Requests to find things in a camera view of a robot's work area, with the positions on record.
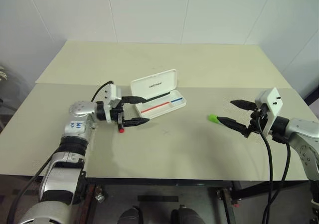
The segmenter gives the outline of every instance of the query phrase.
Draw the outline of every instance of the blue line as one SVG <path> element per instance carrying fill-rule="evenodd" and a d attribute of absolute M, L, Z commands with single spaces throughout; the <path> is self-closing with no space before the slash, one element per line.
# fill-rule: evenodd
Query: blue line
<path fill-rule="evenodd" d="M 176 100 L 171 101 L 171 103 L 173 103 L 173 102 L 175 102 L 175 101 L 180 101 L 180 100 L 182 100 L 182 99 L 183 99 L 183 97 L 177 98 Z"/>

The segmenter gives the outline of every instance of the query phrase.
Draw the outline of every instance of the dark floor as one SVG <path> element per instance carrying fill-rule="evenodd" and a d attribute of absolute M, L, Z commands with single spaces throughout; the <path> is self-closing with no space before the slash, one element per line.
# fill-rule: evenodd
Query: dark floor
<path fill-rule="evenodd" d="M 14 194 L 25 182 L 23 178 L 0 175 L 0 224 L 5 224 Z M 33 184 L 30 190 L 36 192 L 37 186 Z M 141 207 L 145 224 L 168 224 L 171 210 L 177 209 L 179 204 L 196 210 L 206 224 L 226 223 L 222 202 L 217 199 L 212 202 L 205 187 L 109 185 L 105 190 L 108 196 L 104 203 L 97 205 L 94 224 L 116 224 L 121 213 L 132 205 Z M 29 191 L 21 199 L 16 220 L 37 202 L 35 192 Z M 178 202 L 138 202 L 138 195 L 178 196 Z M 282 191 L 272 205 L 270 223 L 308 224 L 312 217 L 310 200 L 308 184 Z M 266 201 L 267 195 L 240 201 L 239 207 L 234 208 L 236 223 L 260 223 Z"/>

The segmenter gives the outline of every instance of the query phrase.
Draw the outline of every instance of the green object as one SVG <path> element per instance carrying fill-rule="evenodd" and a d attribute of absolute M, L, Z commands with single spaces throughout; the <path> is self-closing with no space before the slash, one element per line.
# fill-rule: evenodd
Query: green object
<path fill-rule="evenodd" d="M 213 123 L 220 123 L 219 120 L 218 120 L 218 118 L 217 118 L 217 115 L 214 115 L 214 114 L 210 114 L 210 115 L 208 116 L 208 120 L 211 121 L 211 122 L 213 122 Z"/>

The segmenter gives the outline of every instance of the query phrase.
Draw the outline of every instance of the red line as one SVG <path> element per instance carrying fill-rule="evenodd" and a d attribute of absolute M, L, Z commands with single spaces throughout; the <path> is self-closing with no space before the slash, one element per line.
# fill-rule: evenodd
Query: red line
<path fill-rule="evenodd" d="M 155 108 L 160 107 L 160 106 L 163 106 L 163 105 L 167 105 L 167 104 L 169 104 L 169 103 L 170 103 L 170 102 L 165 102 L 165 103 L 160 104 L 160 105 L 158 105 L 158 106 L 154 106 L 154 107 L 152 107 L 152 108 L 143 110 L 143 111 L 141 111 L 141 113 L 144 113 L 144 112 L 146 112 L 146 111 L 150 111 L 150 110 L 152 110 L 152 109 L 155 109 Z"/>

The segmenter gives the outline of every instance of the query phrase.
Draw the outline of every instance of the table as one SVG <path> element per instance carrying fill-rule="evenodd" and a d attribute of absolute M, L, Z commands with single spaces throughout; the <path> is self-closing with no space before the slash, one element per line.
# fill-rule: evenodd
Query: table
<path fill-rule="evenodd" d="M 68 119 L 68 107 L 90 100 L 97 86 L 37 84 L 0 135 L 0 174 L 33 175 L 54 151 Z M 128 95 L 129 87 L 122 87 Z M 250 113 L 230 104 L 234 99 L 253 101 L 261 88 L 178 88 L 187 99 L 179 110 L 150 122 L 117 132 L 116 125 L 100 122 L 88 147 L 87 177 L 196 180 L 268 180 L 267 151 L 260 136 L 245 139 L 240 133 L 211 123 L 215 113 L 248 124 Z M 293 89 L 279 89 L 281 116 L 317 118 Z M 126 117 L 136 111 L 132 105 Z M 286 148 L 270 141 L 274 180 L 280 180 Z M 292 151 L 287 180 L 305 180 L 296 152 Z"/>
<path fill-rule="evenodd" d="M 177 69 L 178 87 L 291 88 L 258 45 L 67 41 L 37 83 L 128 86 Z"/>

